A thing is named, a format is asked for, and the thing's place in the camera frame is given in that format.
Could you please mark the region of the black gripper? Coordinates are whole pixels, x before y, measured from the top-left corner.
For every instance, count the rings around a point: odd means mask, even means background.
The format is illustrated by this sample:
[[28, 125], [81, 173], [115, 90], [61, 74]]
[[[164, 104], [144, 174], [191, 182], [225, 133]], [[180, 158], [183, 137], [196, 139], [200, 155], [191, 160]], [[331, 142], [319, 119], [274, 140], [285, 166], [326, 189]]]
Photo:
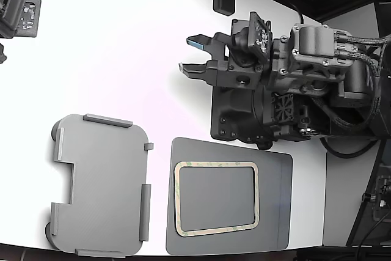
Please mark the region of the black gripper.
[[213, 37], [203, 34], [193, 35], [186, 43], [207, 52], [212, 60], [205, 64], [179, 63], [180, 71], [190, 79], [205, 81], [211, 86], [242, 88], [254, 90], [261, 83], [266, 83], [271, 71], [272, 60], [265, 63], [256, 61], [250, 67], [242, 67], [232, 58], [225, 59], [225, 46], [229, 45], [229, 35], [217, 32]]

